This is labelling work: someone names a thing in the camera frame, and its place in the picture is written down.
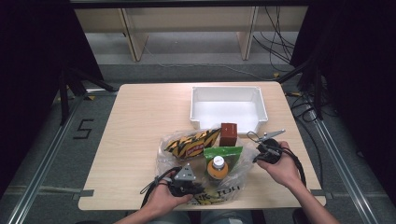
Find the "white bottle cap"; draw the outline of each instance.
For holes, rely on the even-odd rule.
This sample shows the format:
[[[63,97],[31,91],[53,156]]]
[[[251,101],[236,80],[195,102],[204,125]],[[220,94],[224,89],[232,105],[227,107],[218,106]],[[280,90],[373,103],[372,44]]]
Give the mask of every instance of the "white bottle cap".
[[[216,169],[221,169],[224,167],[224,158],[222,158],[221,156],[216,156],[213,159],[213,167],[215,167]]]

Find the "floor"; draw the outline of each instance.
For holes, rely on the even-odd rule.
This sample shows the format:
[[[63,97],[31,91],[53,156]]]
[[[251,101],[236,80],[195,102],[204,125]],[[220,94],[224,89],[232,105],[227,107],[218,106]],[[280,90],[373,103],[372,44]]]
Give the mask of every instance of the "floor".
[[[263,35],[269,39],[273,36],[271,33]],[[257,33],[255,36],[262,43],[271,46],[271,42],[265,40],[262,34]],[[296,36],[297,33],[283,34],[291,43],[295,42]],[[238,81],[257,77],[271,79],[276,74],[284,74],[292,69],[256,41],[252,43],[249,59],[241,60],[234,33],[152,34],[139,63],[132,61],[123,34],[87,34],[87,38],[105,80],[114,85],[144,82],[151,74],[155,77],[158,73],[175,76],[178,81],[189,80],[183,79],[186,77],[180,73],[188,72],[195,80],[205,80],[214,78],[215,75],[211,77],[206,74],[213,71],[216,71],[215,74],[221,71]],[[273,45],[273,49],[283,52],[281,55],[285,58],[289,56],[281,46]],[[138,71],[138,74],[130,73],[132,70]],[[284,91],[296,91],[298,78],[284,83]],[[117,96],[116,93],[106,91],[95,91],[90,95],[94,99],[70,97],[73,118],[66,128],[59,126],[60,103],[58,98],[54,99],[47,122],[0,202],[0,223],[76,223],[83,220],[112,223],[125,216],[125,211],[82,212],[78,209],[79,192],[84,186]],[[304,117],[304,125],[298,122],[300,132],[327,193],[326,207],[329,211],[342,223],[396,223],[394,205],[376,181],[364,158],[357,155],[358,150],[353,140],[331,104],[323,108],[325,119],[319,121],[315,120],[315,114],[305,112],[309,107],[306,104],[310,101],[309,97],[289,97],[288,100],[290,107],[293,104],[303,105],[296,106],[292,111]],[[86,139],[79,139],[83,133],[78,132],[78,129],[83,120],[86,125],[84,128],[92,131]],[[43,166],[42,161],[48,163],[47,167]],[[32,200],[23,198],[29,189],[36,192]],[[266,209],[265,221],[292,223],[292,211],[293,208]]]

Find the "person's left hand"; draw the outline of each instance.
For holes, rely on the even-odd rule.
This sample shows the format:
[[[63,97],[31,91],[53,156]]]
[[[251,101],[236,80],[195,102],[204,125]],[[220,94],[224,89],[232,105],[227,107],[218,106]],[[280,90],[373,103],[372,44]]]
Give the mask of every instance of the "person's left hand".
[[[160,180],[160,183],[167,184],[165,180]],[[167,185],[158,185],[148,197],[148,202],[143,206],[143,209],[149,209],[155,217],[161,217],[171,212],[178,205],[187,203],[192,199],[192,194],[184,195],[183,197],[175,197],[169,191]]]

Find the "pants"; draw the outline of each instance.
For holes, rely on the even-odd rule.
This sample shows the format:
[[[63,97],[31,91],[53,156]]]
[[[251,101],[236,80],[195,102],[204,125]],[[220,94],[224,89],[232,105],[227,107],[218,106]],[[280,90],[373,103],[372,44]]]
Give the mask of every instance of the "pants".
[[[149,224],[190,224],[187,212],[171,212],[163,217],[151,220]],[[249,210],[202,211],[201,224],[252,224]]]

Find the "white tray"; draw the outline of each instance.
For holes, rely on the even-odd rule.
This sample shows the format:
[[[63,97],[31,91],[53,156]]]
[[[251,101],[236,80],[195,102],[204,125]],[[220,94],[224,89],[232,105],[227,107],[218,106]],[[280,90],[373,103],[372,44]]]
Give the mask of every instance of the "white tray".
[[[259,87],[192,87],[190,120],[195,129],[236,123],[244,134],[257,132],[268,117]]]

